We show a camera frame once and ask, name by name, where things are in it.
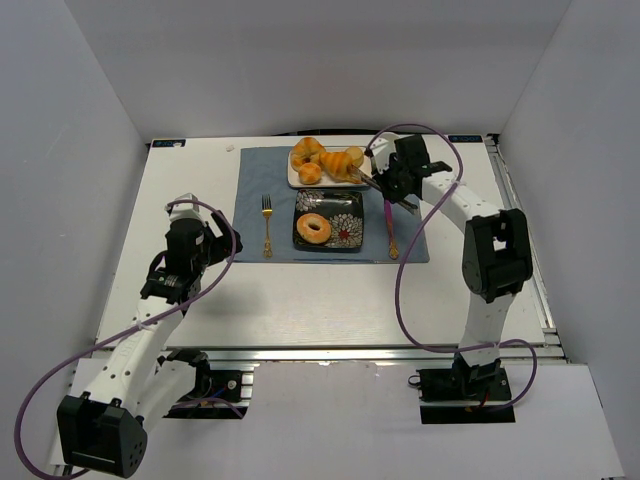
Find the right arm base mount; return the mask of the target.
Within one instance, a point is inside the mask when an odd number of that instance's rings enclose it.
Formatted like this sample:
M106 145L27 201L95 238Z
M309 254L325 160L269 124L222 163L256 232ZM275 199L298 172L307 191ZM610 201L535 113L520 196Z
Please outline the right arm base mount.
M504 368L489 380L465 384L451 369L421 369L410 375L408 386L418 391L423 425L510 424L514 408Z

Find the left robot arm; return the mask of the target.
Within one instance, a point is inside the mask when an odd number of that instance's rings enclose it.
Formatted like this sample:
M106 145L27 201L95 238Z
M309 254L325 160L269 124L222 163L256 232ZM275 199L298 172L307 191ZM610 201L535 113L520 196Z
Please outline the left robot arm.
M196 205L169 209L166 247L151 261L131 320L131 331L115 343L106 364L78 396L57 409L66 464L131 477L140 467L148 437L182 398L204 394L205 356L196 350L161 354L167 340L201 292L210 266L242 249L240 234L226 218L207 222Z

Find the striped croissant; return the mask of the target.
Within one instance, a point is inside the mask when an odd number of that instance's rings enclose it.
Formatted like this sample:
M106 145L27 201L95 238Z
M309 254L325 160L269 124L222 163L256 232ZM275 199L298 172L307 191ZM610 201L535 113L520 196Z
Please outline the striped croissant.
M319 161L326 173L336 182L357 184L359 176L352 172L354 159L346 152L323 152Z

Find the glazed ring donut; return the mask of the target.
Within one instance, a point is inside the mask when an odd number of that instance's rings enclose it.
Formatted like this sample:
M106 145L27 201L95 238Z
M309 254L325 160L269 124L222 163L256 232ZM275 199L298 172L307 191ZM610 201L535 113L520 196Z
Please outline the glazed ring donut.
M327 242L332 232L329 221L316 213L301 215L296 221L296 230L304 241L314 245Z

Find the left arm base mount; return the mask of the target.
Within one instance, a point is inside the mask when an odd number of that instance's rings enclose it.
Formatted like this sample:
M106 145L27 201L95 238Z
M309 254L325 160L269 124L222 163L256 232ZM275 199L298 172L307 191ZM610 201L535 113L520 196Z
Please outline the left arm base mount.
M196 349L181 349L160 355L156 372L163 366L176 366L179 362L195 370L195 384L165 415L169 419L239 420L247 413L252 385L248 370L215 367L208 355Z

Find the white tongs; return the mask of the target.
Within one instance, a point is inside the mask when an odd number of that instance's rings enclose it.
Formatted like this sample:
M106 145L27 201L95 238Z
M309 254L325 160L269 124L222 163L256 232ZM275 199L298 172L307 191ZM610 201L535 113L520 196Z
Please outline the white tongs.
M383 191L378 183L373 178L361 171L359 168L351 166L350 173L352 176L357 177L360 181L364 182L367 186L373 188L380 194L383 194ZM399 205L401 208L411 213L412 215L417 215L419 213L419 206L406 200L400 200L396 202L396 205Z

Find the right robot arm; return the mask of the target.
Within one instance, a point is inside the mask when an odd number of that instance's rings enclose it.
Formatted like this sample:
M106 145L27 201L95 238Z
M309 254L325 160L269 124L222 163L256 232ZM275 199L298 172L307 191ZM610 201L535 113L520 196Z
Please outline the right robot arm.
M422 378L423 397L485 401L499 382L499 343L507 313L533 274L526 216L476 195L464 185L461 167L431 160L420 135L381 134L365 154L386 200L399 204L414 195L463 235L461 272L470 292L465 330L451 369Z

